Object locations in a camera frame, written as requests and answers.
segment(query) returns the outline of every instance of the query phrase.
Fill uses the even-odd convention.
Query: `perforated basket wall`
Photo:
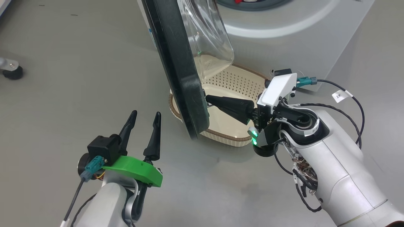
[[[205,84],[210,84],[242,94],[252,100],[257,100],[258,95],[265,89],[264,80],[265,76],[260,73],[245,67],[232,65],[211,78],[203,79],[201,83],[202,88]],[[176,107],[174,107],[172,94],[169,96],[168,103],[171,112],[182,121],[181,115],[176,110]],[[207,129],[201,135],[234,147],[242,147],[251,143],[250,136],[236,138],[211,129]]]

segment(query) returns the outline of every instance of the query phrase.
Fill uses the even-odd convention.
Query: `metal leg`
[[[3,75],[10,80],[18,80],[23,77],[23,68],[19,66],[18,61],[0,57],[0,69]]]

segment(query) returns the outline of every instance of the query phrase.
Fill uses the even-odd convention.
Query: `cable connector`
[[[300,77],[297,78],[296,87],[300,88],[304,85],[315,85],[317,84],[317,77]]]
[[[91,180],[95,172],[99,171],[104,166],[104,158],[96,156],[90,163],[84,168],[84,172],[80,174],[80,178],[84,178],[84,182]]]

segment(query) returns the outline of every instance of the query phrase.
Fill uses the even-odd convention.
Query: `exposed wiring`
[[[76,215],[74,215],[74,218],[73,218],[72,223],[70,224],[70,227],[73,227],[74,223],[75,223],[76,220],[77,220],[77,216],[80,214],[81,210],[82,210],[82,209],[87,205],[87,203],[90,202],[96,195],[97,195],[97,193],[94,194],[94,195],[92,195],[88,200],[86,200],[86,201],[83,203],[83,205],[81,205],[81,207],[78,209]]]
[[[343,90],[343,91],[346,91],[345,88],[343,88],[343,87],[341,87],[340,85],[338,85],[338,84],[336,84],[336,83],[334,83],[334,82],[331,82],[331,81],[329,81],[329,80],[317,80],[317,82],[323,82],[323,83],[332,84],[332,85],[336,86],[337,88],[339,88],[339,89],[341,89],[341,90]],[[352,99],[353,99],[353,100],[356,102],[356,104],[359,106],[360,113],[362,114],[362,126],[360,127],[360,134],[362,135],[362,133],[363,133],[363,128],[365,127],[365,112],[363,111],[363,108],[362,108],[362,105],[360,104],[360,102],[359,102],[354,96],[352,96]]]
[[[326,108],[330,108],[333,109],[335,111],[340,112],[341,114],[343,114],[345,117],[347,117],[351,123],[353,124],[353,126],[355,127],[356,133],[358,134],[358,139],[357,139],[357,143],[359,144],[359,149],[362,149],[362,134],[360,133],[358,126],[356,125],[356,123],[354,122],[354,120],[348,115],[346,114],[344,111],[337,109],[331,105],[325,105],[322,103],[302,103],[302,104],[298,104],[300,106],[320,106],[320,107],[326,107]]]
[[[299,185],[298,185],[298,184],[295,184],[295,185],[296,185],[297,193],[299,194],[299,196],[300,196],[300,198],[302,199],[303,203],[306,205],[307,209],[309,209],[310,211],[312,211],[312,212],[314,212],[314,213],[315,213],[315,212],[318,212],[318,211],[320,211],[320,210],[322,210],[321,206],[319,206],[317,209],[311,208],[311,207],[309,206],[309,204],[307,204],[306,200],[304,199],[304,197],[303,197],[303,195],[302,195],[302,192],[301,192],[300,189],[299,189]]]
[[[101,175],[99,175],[98,177],[96,177],[96,178],[97,178],[97,179],[101,179],[101,178],[104,177],[104,174],[105,174],[105,171],[104,171]]]
[[[305,185],[308,189],[311,190],[317,190],[317,186],[316,185],[312,185],[311,183],[309,183],[307,181],[307,179],[305,179],[302,175],[300,175],[296,169],[293,169],[292,172],[303,182],[303,185]]]
[[[80,184],[79,184],[78,187],[77,187],[77,190],[76,190],[76,193],[74,194],[73,200],[72,200],[72,202],[70,203],[70,207],[69,207],[69,209],[67,210],[67,213],[66,213],[66,215],[65,215],[65,218],[63,219],[64,222],[66,222],[67,219],[69,218],[70,212],[71,212],[72,209],[73,209],[74,203],[76,202],[78,193],[80,192],[80,189],[81,189],[81,187],[83,186],[84,180],[85,180],[84,178],[81,178]]]
[[[286,139],[283,138],[283,139],[278,139],[276,142],[274,142],[274,143],[273,143],[273,145],[274,145],[274,150],[275,150],[275,148],[276,148],[276,146],[277,146],[278,144],[283,143],[283,142],[285,142],[285,141],[286,141]],[[275,160],[276,160],[276,162],[278,163],[278,165],[281,167],[281,169],[283,169],[283,171],[285,171],[285,172],[286,172],[287,174],[289,174],[289,175],[293,175],[293,173],[291,173],[290,171],[288,171],[287,169],[285,169],[285,168],[283,167],[283,165],[280,163],[278,157],[276,156],[276,153],[274,154],[274,157],[275,157]]]

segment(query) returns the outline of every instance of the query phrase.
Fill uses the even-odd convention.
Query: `laundry basket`
[[[242,66],[232,65],[213,77],[202,79],[202,88],[206,95],[250,99],[254,102],[264,89],[264,75]],[[168,103],[171,112],[181,120],[178,107],[170,92]],[[247,130],[254,124],[248,125],[233,119],[217,107],[208,107],[210,126],[201,135],[234,147],[242,147],[251,142]]]

